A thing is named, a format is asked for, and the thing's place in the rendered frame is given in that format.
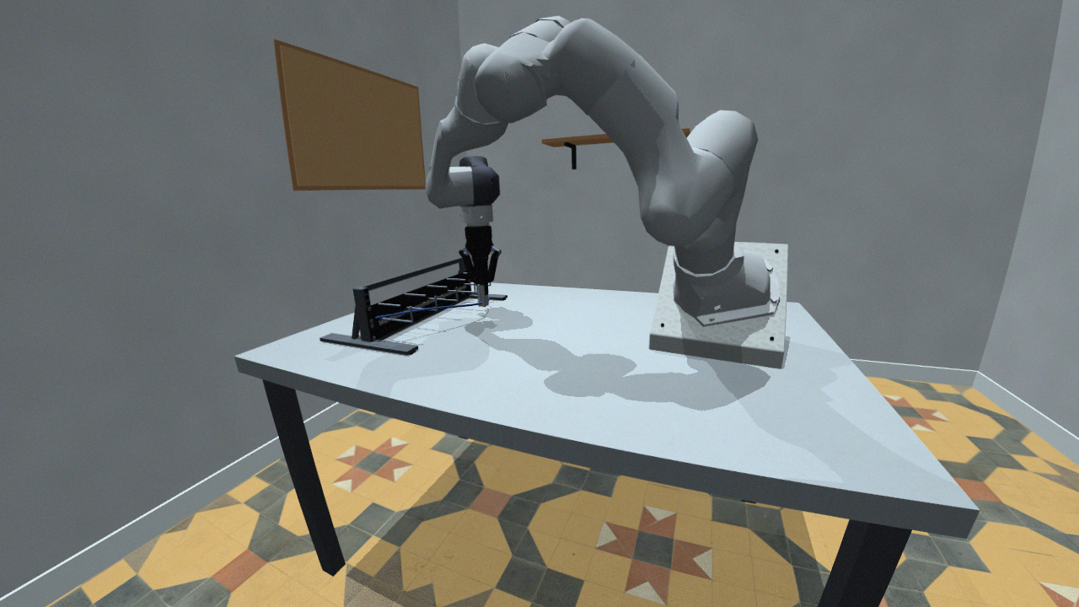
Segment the black patch panel rack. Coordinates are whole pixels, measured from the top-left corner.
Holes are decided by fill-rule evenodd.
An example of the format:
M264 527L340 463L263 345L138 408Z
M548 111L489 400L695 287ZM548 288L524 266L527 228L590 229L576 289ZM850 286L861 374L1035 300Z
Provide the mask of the black patch panel rack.
M386 287L386 285L392 282L399 282L405 279L410 279L410 277L419 276L419 274L440 270L443 268L443 266L451 266L453 264L459 264L459 273L454 274L453 277L448 277L448 279L443 279L438 282L431 282L429 285L432 285L432 287L429 287L429 285L426 287L419 287L415 291L409 291L408 293L401 293L400 296L394 296L388 300L380 301L380 303L375 303L373 306L370 304L368 291L373 291L375 288ZM472 292L472 285L474 285L474 292ZM375 351L392 351L401 355L411 355L419 350L419 346L410 345L410 343L385 341L384 339L396 333L400 333L400 331L405 328L416 325L426 320L429 316L446 311L437 309L437 307L455 306L455 304L461 303L461 301L469 298L477 298L477 293L475 293L475 282L470 282L469 274L466 272L462 257L451 259L442 264L410 271L382 281L370 282L365 285L365 287L353 288L353 293L356 305L353 320L353 335L347 336L330 333L329 335L320 336L319 340L329 343L340 343L340 345L354 346L355 348L365 348ZM423 293L426 293L427 295L423 295ZM432 311L412 313L412 311L434 307L436 308ZM375 316L400 314L400 312L405 311L410 311L410 313L388 316L388 318L375 320ZM361 335L359 335L359 330L361 330Z

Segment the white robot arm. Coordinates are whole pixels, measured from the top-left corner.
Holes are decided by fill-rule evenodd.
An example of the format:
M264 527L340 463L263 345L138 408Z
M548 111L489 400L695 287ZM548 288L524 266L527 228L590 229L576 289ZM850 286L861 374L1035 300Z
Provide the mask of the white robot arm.
M759 144L749 118L719 110L686 138L674 89L636 50L591 19L543 17L500 47L473 46L459 78L454 108L437 128L427 177L427 197L436 207L461 205L459 220L467 226L493 222L488 203L500 196L500 175L481 155L460 160L459 168L450 168L451 160L498 141L508 123L563 95L620 148L636 176L645 230L674 246L677 305L704 327L777 309L777 274L734 243Z

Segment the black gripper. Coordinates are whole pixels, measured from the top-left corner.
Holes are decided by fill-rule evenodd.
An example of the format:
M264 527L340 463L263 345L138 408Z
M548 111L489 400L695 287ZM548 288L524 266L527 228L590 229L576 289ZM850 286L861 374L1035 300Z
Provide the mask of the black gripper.
M459 251L459 254L463 258L464 266L467 273L469 273L470 281L475 282L478 303L481 303L482 300L482 304L479 304L479 307L489 306L488 282L493 282L494 277L496 277L497 259L501 254L501 250L496 249L494 244L491 242L492 234L490 224L488 224L488 226L467 226L464 227L464 230L466 245ZM473 261L469 253L473 256ZM490 253L491 260L488 270L488 256ZM486 279L487 277L488 279Z

